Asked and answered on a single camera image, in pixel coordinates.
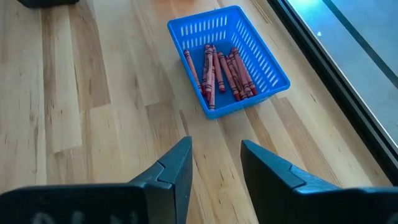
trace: wooden surface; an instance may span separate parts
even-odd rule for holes
[[[210,121],[166,24],[232,4],[292,86]],[[265,2],[81,0],[40,11],[3,0],[0,72],[0,192],[125,182],[186,135],[194,148],[189,223],[257,222],[239,160],[242,139],[342,187],[390,185]]]

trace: black object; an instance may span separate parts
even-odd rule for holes
[[[75,4],[79,0],[18,0],[24,6],[29,8],[46,8],[52,6],[61,6],[66,4]]]
[[[323,1],[335,13],[330,4],[331,1]],[[345,82],[340,70],[330,60],[318,40],[308,31],[300,16],[289,4],[289,0],[268,0],[268,3],[275,10],[391,183],[398,185],[398,153],[373,121],[372,115],[367,112],[366,106],[362,104],[358,94]],[[335,16],[340,21],[345,20],[336,13]]]
[[[192,138],[126,184],[26,187],[0,195],[0,223],[185,223]]]
[[[340,189],[248,140],[241,161],[259,223],[398,223],[397,188]]]

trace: wooden table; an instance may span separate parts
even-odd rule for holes
[[[207,120],[167,30],[176,17],[240,5],[292,86]],[[256,223],[240,141],[251,139],[342,187],[390,185],[267,3],[0,2],[0,192],[125,182],[193,136],[189,223]]]

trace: crayon tip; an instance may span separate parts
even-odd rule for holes
[[[254,95],[254,96],[257,95],[257,89],[256,89],[256,88],[251,89],[251,91],[253,92],[253,95]]]
[[[239,96],[239,93],[234,94],[236,101],[241,101],[241,97]]]

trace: blue plastic basket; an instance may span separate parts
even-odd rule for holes
[[[239,6],[230,6],[174,19],[169,21],[168,27],[192,87],[208,119],[219,118],[260,103],[290,86],[286,74]],[[237,47],[256,85],[258,95],[236,101],[223,72],[226,92],[220,93],[216,88],[216,109],[210,111],[206,100],[200,94],[183,54],[185,49],[190,51],[198,78],[201,81],[205,44],[214,44],[217,51],[221,51],[224,55],[227,55],[232,47]]]

